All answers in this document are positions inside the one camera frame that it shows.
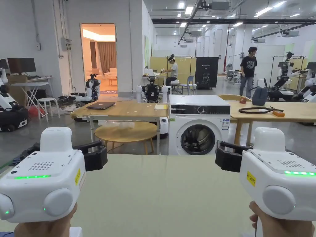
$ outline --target man in black t-shirt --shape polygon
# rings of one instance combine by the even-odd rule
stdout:
[[[241,66],[241,84],[239,88],[239,95],[243,95],[244,93],[244,87],[247,82],[247,88],[246,88],[246,97],[251,97],[251,85],[253,76],[255,74],[255,67],[257,66],[257,59],[255,57],[257,52],[256,47],[250,47],[248,50],[249,55],[244,57],[240,66]]]

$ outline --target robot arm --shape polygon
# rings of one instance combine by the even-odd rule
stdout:
[[[263,212],[278,219],[316,220],[316,203],[311,201],[316,195],[315,168],[285,150],[282,131],[257,128],[253,149],[238,147],[239,154],[225,151],[226,144],[217,142],[215,163],[240,173],[243,187]],[[256,237],[262,236],[258,219]]]

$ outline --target electrical box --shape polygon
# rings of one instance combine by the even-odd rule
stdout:
[[[71,39],[61,38],[62,51],[71,50]]]

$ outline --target white cylinder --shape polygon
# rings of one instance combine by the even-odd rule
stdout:
[[[162,91],[162,102],[167,103],[167,94],[168,94],[168,87],[167,86],[162,86],[161,87]]]
[[[137,100],[137,103],[142,103],[142,91],[143,91],[142,86],[137,86],[136,87],[136,100]]]

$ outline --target white stool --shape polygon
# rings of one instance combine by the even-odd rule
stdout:
[[[57,107],[57,113],[58,113],[58,118],[60,118],[60,113],[59,113],[59,106],[58,106],[58,102],[55,98],[42,98],[38,100],[38,104],[37,104],[37,109],[38,109],[38,115],[39,115],[39,120],[40,120],[40,102],[44,102],[44,109],[45,109],[45,115],[46,115],[46,121],[48,122],[48,116],[47,116],[47,108],[46,108],[46,102],[48,101],[49,103],[49,107],[51,108],[51,115],[53,117],[53,112],[52,112],[52,105],[51,105],[51,101],[55,101],[56,103],[56,107]]]

